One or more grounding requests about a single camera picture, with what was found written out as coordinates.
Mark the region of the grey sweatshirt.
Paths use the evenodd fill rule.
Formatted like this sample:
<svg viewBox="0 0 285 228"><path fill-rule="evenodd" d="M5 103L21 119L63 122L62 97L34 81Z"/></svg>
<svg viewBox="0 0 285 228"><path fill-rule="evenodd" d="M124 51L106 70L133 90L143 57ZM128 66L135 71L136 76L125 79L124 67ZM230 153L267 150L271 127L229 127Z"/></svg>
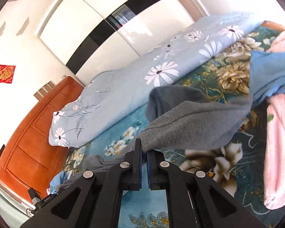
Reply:
<svg viewBox="0 0 285 228"><path fill-rule="evenodd" d="M106 172L141 139L143 151L161 149L179 167L204 170L228 192L236 190L230 172L243 156L242 144L232 142L252 106L251 96L227 103L211 102L187 86L154 88L146 105L105 130L90 146L82 168Z"/></svg>

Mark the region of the folded blue garment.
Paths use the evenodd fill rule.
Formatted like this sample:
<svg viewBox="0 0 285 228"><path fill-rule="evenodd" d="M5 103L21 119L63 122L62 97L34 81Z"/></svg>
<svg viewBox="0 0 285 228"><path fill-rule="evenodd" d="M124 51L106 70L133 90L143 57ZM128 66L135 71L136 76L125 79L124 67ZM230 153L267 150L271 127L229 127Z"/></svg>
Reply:
<svg viewBox="0 0 285 228"><path fill-rule="evenodd" d="M66 171L61 171L53 177L49 184L49 193L56 194L59 190L59 186L63 184L68 178Z"/></svg>

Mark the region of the orange wooden headboard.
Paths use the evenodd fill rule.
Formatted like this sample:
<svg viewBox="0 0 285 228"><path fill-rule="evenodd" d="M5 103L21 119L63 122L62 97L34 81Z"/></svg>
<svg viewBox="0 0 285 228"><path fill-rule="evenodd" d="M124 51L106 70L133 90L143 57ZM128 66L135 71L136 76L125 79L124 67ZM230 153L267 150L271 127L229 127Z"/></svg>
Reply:
<svg viewBox="0 0 285 228"><path fill-rule="evenodd" d="M72 77L64 78L27 114L2 151L0 181L22 199L31 202L30 188L44 198L50 181L62 170L68 148L48 142L53 113L82 91L83 86Z"/></svg>

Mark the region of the pink fleece garment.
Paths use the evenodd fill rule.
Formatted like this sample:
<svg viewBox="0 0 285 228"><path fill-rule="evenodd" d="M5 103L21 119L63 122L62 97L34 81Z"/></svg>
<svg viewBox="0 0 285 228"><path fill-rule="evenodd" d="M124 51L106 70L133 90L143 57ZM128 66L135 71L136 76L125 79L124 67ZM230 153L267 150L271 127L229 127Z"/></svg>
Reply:
<svg viewBox="0 0 285 228"><path fill-rule="evenodd" d="M268 94L264 205L285 206L285 81L276 79Z"/></svg>

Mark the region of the light blue daisy duvet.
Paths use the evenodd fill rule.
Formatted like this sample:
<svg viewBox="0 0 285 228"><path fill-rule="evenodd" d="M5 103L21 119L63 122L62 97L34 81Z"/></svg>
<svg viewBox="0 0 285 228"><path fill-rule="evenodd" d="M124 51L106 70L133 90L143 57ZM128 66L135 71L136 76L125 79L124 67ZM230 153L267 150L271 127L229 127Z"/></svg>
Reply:
<svg viewBox="0 0 285 228"><path fill-rule="evenodd" d="M53 114L51 146L81 147L144 105L153 88L171 85L263 23L257 14L210 15L118 70L94 77Z"/></svg>

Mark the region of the blue sweatpants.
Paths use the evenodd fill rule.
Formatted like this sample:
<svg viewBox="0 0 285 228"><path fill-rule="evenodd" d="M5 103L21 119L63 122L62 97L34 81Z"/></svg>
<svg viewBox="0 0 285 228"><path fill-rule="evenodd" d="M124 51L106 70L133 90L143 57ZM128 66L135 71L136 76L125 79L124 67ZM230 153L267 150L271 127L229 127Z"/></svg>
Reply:
<svg viewBox="0 0 285 228"><path fill-rule="evenodd" d="M251 52L250 94L254 107L267 97L285 94L285 52Z"/></svg>

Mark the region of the white black sliding wardrobe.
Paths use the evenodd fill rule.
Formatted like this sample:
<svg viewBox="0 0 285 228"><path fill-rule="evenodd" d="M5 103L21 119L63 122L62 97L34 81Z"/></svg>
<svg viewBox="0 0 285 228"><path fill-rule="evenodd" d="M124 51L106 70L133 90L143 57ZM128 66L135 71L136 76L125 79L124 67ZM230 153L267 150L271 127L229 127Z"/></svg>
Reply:
<svg viewBox="0 0 285 228"><path fill-rule="evenodd" d="M40 39L84 84L205 15L197 0L59 0Z"/></svg>

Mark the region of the red wall decoration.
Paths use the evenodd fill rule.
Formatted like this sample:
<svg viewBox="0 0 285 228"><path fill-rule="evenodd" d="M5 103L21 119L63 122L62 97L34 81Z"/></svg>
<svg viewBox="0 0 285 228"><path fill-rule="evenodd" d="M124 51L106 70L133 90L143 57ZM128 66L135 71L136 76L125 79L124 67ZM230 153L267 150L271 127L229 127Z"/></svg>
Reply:
<svg viewBox="0 0 285 228"><path fill-rule="evenodd" d="M0 83L12 83L15 65L0 65Z"/></svg>

